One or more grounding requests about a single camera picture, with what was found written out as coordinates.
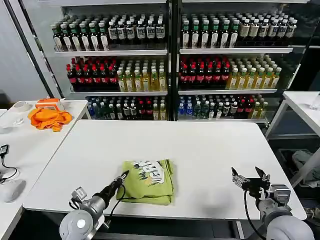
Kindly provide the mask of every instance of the bottle label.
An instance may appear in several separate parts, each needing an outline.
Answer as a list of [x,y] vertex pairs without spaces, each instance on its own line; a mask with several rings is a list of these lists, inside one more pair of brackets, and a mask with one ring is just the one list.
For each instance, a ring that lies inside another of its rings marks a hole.
[[189,34],[184,33],[182,36],[182,48],[184,49],[188,48],[188,43],[189,43]]
[[103,49],[104,49],[105,51],[107,51],[108,48],[109,48],[107,37],[104,36],[104,35],[102,35],[102,36],[101,36],[101,42],[102,42]]
[[84,78],[84,77],[78,78],[78,82],[79,82],[80,84],[84,84],[84,83],[85,83],[85,78]]
[[126,37],[128,39],[134,39],[135,38],[135,29],[133,27],[126,27]]
[[223,49],[226,47],[226,44],[227,44],[227,40],[228,40],[228,33],[223,33],[222,36],[221,36],[221,44],[220,44],[220,48]]
[[259,37],[264,38],[267,35],[267,26],[260,26],[260,31],[258,33]]
[[217,45],[217,41],[218,41],[218,33],[217,32],[212,33],[210,48],[214,49]]
[[263,83],[263,89],[266,89],[269,86],[270,83],[270,77],[266,77]]
[[82,39],[85,50],[90,51],[90,45],[89,45],[88,38],[86,36],[82,36],[81,39]]
[[109,28],[109,37],[111,40],[116,40],[117,39],[117,32],[115,28]]
[[62,43],[61,43],[61,41],[60,41],[60,38],[58,38],[58,37],[54,37],[53,38],[53,40],[54,40],[54,42],[55,42],[55,45],[56,45],[56,47],[57,47],[57,50],[59,51],[59,52],[62,52],[63,51],[63,48],[62,48]]
[[275,78],[273,79],[270,87],[271,87],[272,89],[275,89],[278,81],[279,81],[279,78],[278,78],[278,77],[275,77]]
[[122,112],[118,112],[117,115],[118,115],[118,119],[119,119],[119,120],[122,120],[122,119],[124,118],[123,115],[122,115]]
[[287,31],[287,26],[279,26],[278,32],[276,33],[276,36],[279,38],[282,38],[283,36],[285,36]]
[[73,36],[73,37],[72,37],[72,41],[73,41],[73,43],[74,43],[75,49],[76,49],[77,51],[81,51],[81,47],[80,47],[80,43],[79,43],[78,37]]
[[103,82],[104,84],[106,84],[107,82],[109,82],[109,78],[107,78],[107,77],[102,77],[102,78],[101,78],[101,82]]
[[135,87],[137,92],[141,92],[141,82],[140,80],[135,80]]
[[201,39],[201,48],[202,49],[205,49],[207,47],[208,37],[209,37],[208,33],[202,34],[202,39]]
[[146,35],[148,39],[154,39],[156,37],[156,31],[154,26],[147,26],[146,27]]
[[94,78],[93,78],[93,81],[94,81],[96,84],[99,84],[99,83],[101,83],[101,78],[100,78],[100,77],[94,77]]
[[246,88],[247,89],[251,89],[253,83],[254,83],[254,78],[253,77],[249,77],[248,84],[246,85]]
[[161,120],[166,120],[166,112],[160,112]]
[[250,29],[249,25],[241,25],[240,34],[239,35],[241,37],[245,38],[246,36],[248,36],[249,29]]
[[219,119],[222,115],[222,111],[218,110],[218,112],[216,113],[216,118]]
[[214,111],[209,112],[209,119],[213,119],[215,115]]
[[259,78],[256,80],[256,83],[255,83],[254,89],[259,89],[259,88],[260,88],[261,83],[262,83],[262,77],[259,77]]
[[75,84],[77,79],[75,77],[69,78],[70,83]]
[[136,34],[138,39],[145,39],[146,38],[146,29],[144,27],[137,27]]
[[124,81],[119,81],[119,87],[120,87],[120,91],[121,92],[125,92],[126,91]]
[[165,37],[165,27],[164,26],[157,26],[156,27],[156,38],[163,39]]
[[111,120],[115,120],[116,119],[116,115],[113,112],[110,113],[110,117],[111,117]]
[[248,35],[249,35],[250,37],[256,37],[257,34],[258,34],[258,30],[259,30],[259,26],[251,25],[251,26],[250,26],[250,29],[249,29]]
[[68,51],[72,51],[72,45],[71,45],[70,38],[67,37],[67,36],[64,36],[64,37],[63,37],[63,40],[64,40],[64,42],[65,42],[66,49],[67,49]]
[[126,29],[124,27],[118,27],[116,29],[116,31],[118,33],[119,39],[126,39],[127,38]]
[[231,34],[229,48],[234,48],[235,47],[236,41],[237,41],[237,37],[238,37],[238,33],[234,32],[234,33]]
[[268,30],[268,37],[275,37],[276,36],[276,34],[277,34],[277,31],[278,31],[278,28],[279,28],[279,26],[273,26],[273,25],[271,25],[270,27],[269,27],[269,30]]
[[204,76],[203,75],[202,76],[201,75],[197,75],[196,76],[196,80],[199,81],[199,82],[202,82],[204,80]]
[[255,119],[257,117],[257,114],[258,114],[258,111],[253,111],[252,115],[251,115],[251,118]]
[[132,82],[130,80],[126,81],[126,86],[128,88],[128,92],[132,92]]
[[198,34],[198,33],[192,34],[192,48],[193,48],[193,49],[196,49],[196,48],[197,48],[198,38],[199,38],[199,34]]
[[91,77],[88,77],[85,79],[86,84],[92,84],[92,82],[93,82],[93,79]]
[[244,83],[245,83],[245,78],[240,78],[239,79],[239,85],[238,85],[238,89],[243,89],[244,88]]
[[153,120],[159,120],[159,113],[157,111],[153,112]]
[[234,89],[236,87],[236,82],[237,82],[236,78],[232,78],[231,79],[231,83],[230,83],[230,88],[231,89]]
[[91,36],[91,41],[95,51],[99,51],[98,39],[96,36]]

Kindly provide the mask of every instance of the white table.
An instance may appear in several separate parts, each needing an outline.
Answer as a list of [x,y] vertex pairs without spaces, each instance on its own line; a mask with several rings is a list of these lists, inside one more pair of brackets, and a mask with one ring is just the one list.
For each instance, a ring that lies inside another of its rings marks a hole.
[[[26,102],[31,104],[31,109],[33,109],[37,101]],[[62,103],[66,111],[72,115],[72,121],[62,126],[60,132],[53,132],[52,129],[38,130],[32,126],[28,119],[31,109],[26,112],[16,112],[10,108],[0,117],[0,126],[7,130],[6,133],[0,134],[0,146],[9,144],[9,153],[5,156],[4,162],[7,166],[17,167],[19,175],[16,178],[26,181],[23,192],[15,201],[6,203],[0,200],[0,239],[2,240],[8,239],[15,228],[23,212],[22,203],[51,157],[76,121],[88,111],[86,100],[63,101]],[[13,126],[14,120],[18,118],[23,118],[24,123]],[[0,172],[6,173],[7,170],[1,166]]]
[[[278,126],[288,106],[290,106],[296,114],[318,135],[320,136],[320,111],[310,108],[310,104],[319,95],[319,91],[285,91],[278,111],[276,112],[265,137],[268,140],[272,131]],[[315,167],[320,165],[320,148],[313,154],[308,162],[300,168],[300,170],[290,180],[293,187],[298,185],[308,173]]]
[[[71,192],[82,186],[92,196],[122,173],[123,161],[174,162],[174,203],[159,206],[122,202],[115,215],[173,219],[247,219],[244,192],[232,182],[231,167],[258,177],[255,166],[271,174],[272,184],[291,190],[292,214],[306,213],[278,160],[255,123],[80,120],[32,188],[23,207],[67,213]],[[111,212],[110,207],[104,211]],[[252,219],[260,219],[248,196]]]

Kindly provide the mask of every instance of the bottle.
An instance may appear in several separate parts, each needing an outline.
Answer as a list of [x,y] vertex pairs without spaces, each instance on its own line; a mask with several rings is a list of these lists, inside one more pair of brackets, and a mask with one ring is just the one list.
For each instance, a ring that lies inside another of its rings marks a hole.
[[143,84],[142,79],[140,76],[140,71],[138,69],[134,70],[134,76],[135,76],[135,88],[137,92],[143,92]]
[[231,117],[235,116],[237,109],[238,109],[238,103],[236,101],[234,101],[233,104],[231,105],[230,111],[229,111]]
[[102,43],[103,50],[107,51],[109,50],[109,44],[108,44],[108,35],[106,33],[105,23],[99,22],[99,28],[100,28],[100,39]]
[[244,85],[243,85],[244,89],[252,89],[252,86],[253,86],[254,80],[255,80],[255,76],[256,76],[256,71],[257,71],[257,69],[255,67],[252,67],[250,69],[249,76],[246,79],[247,81],[245,81]]
[[152,20],[148,21],[148,26],[146,27],[146,36],[148,38],[148,42],[152,46],[153,43],[155,42],[155,37],[156,37],[156,29],[155,29],[155,26],[153,25]]
[[93,45],[93,50],[94,51],[99,51],[100,46],[102,45],[101,39],[99,38],[99,34],[96,32],[96,24],[91,22],[89,23],[90,27],[90,39]]
[[219,119],[222,115],[222,112],[223,112],[223,107],[224,107],[224,104],[222,102],[219,102],[218,103],[218,107],[216,109],[216,118]]
[[125,82],[128,92],[135,92],[135,83],[130,70],[125,71]]
[[265,118],[267,107],[268,107],[268,102],[264,101],[262,104],[262,107],[260,107],[260,109],[258,110],[258,113],[256,115],[257,119],[264,119]]
[[159,90],[159,79],[158,79],[156,69],[151,70],[150,90],[151,91],[158,91]]
[[276,37],[277,32],[278,32],[278,28],[279,28],[278,22],[279,22],[279,20],[275,19],[273,21],[273,23],[271,23],[271,25],[269,26],[268,33],[267,33],[267,40],[268,41],[274,41],[275,40],[275,37]]
[[230,44],[229,48],[234,48],[238,38],[238,28],[239,28],[239,20],[234,20],[232,25],[232,32],[230,33]]
[[201,31],[201,48],[207,48],[209,38],[209,20],[203,20],[203,26]]
[[118,117],[119,120],[123,120],[124,119],[124,116],[122,114],[122,110],[121,110],[121,104],[120,103],[117,103],[116,104],[116,115]]
[[274,74],[274,76],[272,77],[272,80],[270,81],[268,88],[270,88],[270,89],[275,89],[275,88],[276,88],[277,83],[278,83],[278,81],[279,81],[279,76],[280,76],[281,70],[282,70],[281,67],[277,67],[277,68],[276,68],[275,74]]
[[249,119],[256,119],[257,115],[258,115],[258,112],[259,112],[259,109],[260,109],[260,102],[256,101],[255,104],[254,104],[254,108],[250,112],[248,118]]
[[229,20],[224,20],[223,22],[223,29],[221,31],[221,42],[220,42],[220,48],[223,49],[227,46],[228,36],[229,36]]
[[229,79],[226,83],[226,89],[234,90],[236,89],[236,83],[238,78],[238,68],[232,69],[232,74],[229,76]]
[[63,38],[61,37],[62,34],[60,32],[60,29],[56,24],[51,24],[51,29],[53,32],[53,40],[55,42],[56,52],[63,52],[65,43],[63,41]]
[[241,41],[245,41],[250,29],[249,19],[246,18],[241,24],[240,24],[240,32],[239,32],[239,39]]
[[211,35],[210,48],[214,49],[217,46],[218,37],[220,35],[219,20],[213,20],[213,26],[212,26],[212,31],[210,35]]
[[254,100],[250,98],[250,100],[247,102],[245,108],[244,108],[244,117],[247,119],[249,118],[251,111],[253,110],[254,106]]
[[75,49],[74,42],[70,39],[70,33],[66,24],[60,25],[62,29],[62,37],[65,43],[66,50],[71,52]]
[[260,27],[259,27],[259,31],[258,31],[258,40],[263,42],[265,41],[265,37],[267,35],[268,32],[268,24],[269,20],[268,19],[264,19],[263,23],[261,23]]
[[257,78],[253,81],[252,89],[260,89],[261,83],[265,78],[265,68],[260,67]]
[[196,49],[199,40],[199,20],[193,20],[193,30],[191,36],[191,47]]
[[143,91],[149,92],[150,91],[150,77],[149,77],[148,71],[146,69],[142,70],[142,84],[143,84]]
[[259,19],[255,19],[253,23],[250,25],[249,33],[248,33],[248,39],[250,41],[254,41],[258,35],[259,30]]
[[247,69],[244,67],[241,69],[241,73],[238,75],[238,78],[235,83],[235,89],[243,89],[247,78]]

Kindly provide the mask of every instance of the yellow juice bottle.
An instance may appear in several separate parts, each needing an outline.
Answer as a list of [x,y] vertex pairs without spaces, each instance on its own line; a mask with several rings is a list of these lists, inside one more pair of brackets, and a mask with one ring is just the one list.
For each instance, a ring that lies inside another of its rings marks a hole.
[[258,77],[255,82],[253,82],[252,89],[260,89],[261,83],[265,78],[265,68],[260,67]]
[[142,70],[142,84],[143,84],[143,91],[149,92],[150,91],[150,76],[148,74],[147,69]]
[[274,74],[274,69],[272,67],[268,67],[267,71],[266,71],[266,75],[265,75],[265,78],[264,80],[262,80],[262,83],[260,85],[260,88],[261,89],[267,89],[269,88],[269,83],[273,77],[273,74]]
[[275,89],[277,86],[277,83],[279,81],[279,77],[280,77],[280,72],[281,72],[282,68],[281,67],[277,67],[275,70],[275,74],[272,78],[272,80],[269,83],[269,88],[270,89]]
[[238,78],[236,80],[235,89],[243,89],[247,78],[247,69],[243,67],[241,69],[241,73],[238,75]]
[[238,68],[234,67],[226,83],[226,89],[236,89]]

